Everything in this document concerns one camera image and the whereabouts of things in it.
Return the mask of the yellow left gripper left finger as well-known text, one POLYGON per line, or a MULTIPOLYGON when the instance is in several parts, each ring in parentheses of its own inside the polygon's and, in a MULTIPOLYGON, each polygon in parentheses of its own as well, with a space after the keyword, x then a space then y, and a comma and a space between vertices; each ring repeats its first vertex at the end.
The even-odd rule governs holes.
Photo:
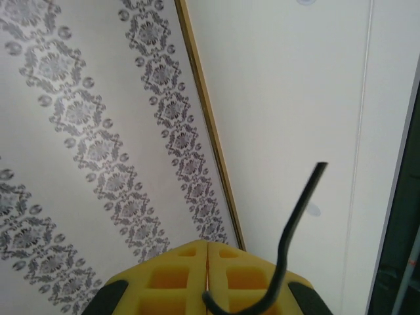
POLYGON ((84 314, 206 314, 207 241, 172 249, 112 276, 84 314))

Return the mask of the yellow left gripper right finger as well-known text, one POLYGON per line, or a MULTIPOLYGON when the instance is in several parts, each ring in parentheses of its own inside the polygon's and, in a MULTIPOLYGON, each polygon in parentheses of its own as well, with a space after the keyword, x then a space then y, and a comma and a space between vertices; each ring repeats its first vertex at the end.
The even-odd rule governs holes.
MULTIPOLYGON (((239 312, 259 301, 268 289, 275 265, 224 243, 208 243, 209 290, 227 312, 239 312)), ((268 315, 331 314, 311 283, 287 271, 268 315)))

